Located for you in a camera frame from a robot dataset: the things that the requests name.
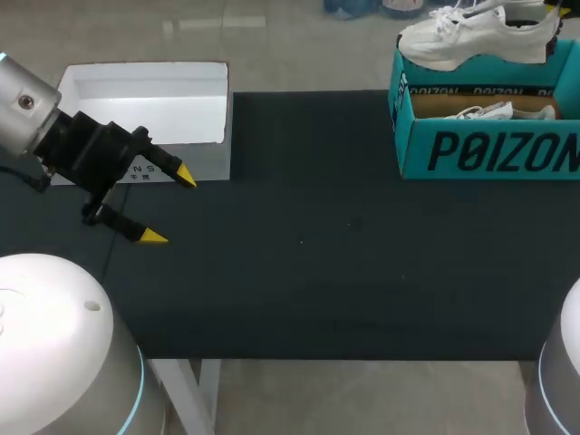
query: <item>floor tile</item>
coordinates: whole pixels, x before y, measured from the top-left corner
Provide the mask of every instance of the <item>floor tile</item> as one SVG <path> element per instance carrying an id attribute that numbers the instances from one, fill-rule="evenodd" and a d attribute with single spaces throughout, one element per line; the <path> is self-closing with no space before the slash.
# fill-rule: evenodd
<path id="1" fill-rule="evenodd" d="M 515 362 L 224 362 L 217 435 L 525 433 Z"/>

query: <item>open white box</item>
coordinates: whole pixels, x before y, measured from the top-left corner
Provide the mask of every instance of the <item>open white box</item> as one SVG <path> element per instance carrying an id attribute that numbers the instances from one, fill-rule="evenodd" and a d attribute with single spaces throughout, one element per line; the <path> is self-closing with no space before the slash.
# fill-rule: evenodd
<path id="1" fill-rule="evenodd" d="M 83 111 L 131 132 L 143 126 L 152 143 L 184 161 L 195 180 L 229 179 L 232 99 L 226 63 L 97 63 L 69 66 L 59 108 Z M 172 181 L 143 157 L 121 183 Z M 55 176 L 54 185 L 71 184 Z"/>

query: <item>shoebox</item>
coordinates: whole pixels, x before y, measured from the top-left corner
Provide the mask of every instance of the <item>shoebox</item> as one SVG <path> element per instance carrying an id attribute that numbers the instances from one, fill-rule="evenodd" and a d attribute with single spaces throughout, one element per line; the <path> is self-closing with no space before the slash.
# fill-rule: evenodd
<path id="1" fill-rule="evenodd" d="M 59 109 L 101 124 L 149 130 L 152 143 L 179 157 L 195 180 L 229 179 L 232 97 L 226 63 L 101 63 L 69 66 Z M 142 156 L 120 183 L 172 182 Z M 55 175 L 54 185 L 72 184 Z"/>
<path id="2" fill-rule="evenodd" d="M 580 179 L 580 43 L 561 40 L 545 64 L 481 55 L 453 72 L 421 68 L 396 51 L 389 108 L 405 179 Z M 512 102 L 556 109 L 555 121 L 444 119 Z"/>

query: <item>robot base light ring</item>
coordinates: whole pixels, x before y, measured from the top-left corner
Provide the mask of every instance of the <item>robot base light ring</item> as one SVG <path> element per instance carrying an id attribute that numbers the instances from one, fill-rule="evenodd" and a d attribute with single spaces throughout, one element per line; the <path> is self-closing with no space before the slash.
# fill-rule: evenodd
<path id="1" fill-rule="evenodd" d="M 130 410 L 129 417 L 127 417 L 125 424 L 123 424 L 122 428 L 119 430 L 119 432 L 117 432 L 117 435 L 123 435 L 125 431 L 129 428 L 129 425 L 131 424 L 133 417 L 135 417 L 135 414 L 137 413 L 137 409 L 139 408 L 139 404 L 141 402 L 141 396 L 143 395 L 143 385 L 145 383 L 145 364 L 143 362 L 143 354 L 141 353 L 141 349 L 139 346 L 137 346 L 137 351 L 139 351 L 139 358 L 141 362 L 141 382 L 139 386 L 139 392 L 137 393 L 137 399 L 135 399 L 135 404 L 133 405 L 132 410 Z"/>

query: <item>shoe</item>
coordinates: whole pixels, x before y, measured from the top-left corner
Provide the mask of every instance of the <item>shoe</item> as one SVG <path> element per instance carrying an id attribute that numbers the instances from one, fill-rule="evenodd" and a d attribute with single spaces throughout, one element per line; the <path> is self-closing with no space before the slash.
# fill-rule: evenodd
<path id="1" fill-rule="evenodd" d="M 541 111 L 517 111 L 510 101 L 498 102 L 485 109 L 480 106 L 469 107 L 457 115 L 446 116 L 446 120 L 536 120 L 553 121 L 556 110 L 547 105 Z"/>
<path id="2" fill-rule="evenodd" d="M 537 22 L 538 6 L 516 2 L 520 5 L 505 7 L 509 1 L 513 0 L 487 0 L 470 8 L 445 6 L 432 11 L 430 19 L 399 34 L 399 51 L 412 63 L 447 72 L 480 54 L 514 63 L 545 63 L 560 30 L 559 9 L 547 13 L 543 6 L 544 18 L 529 25 Z"/>

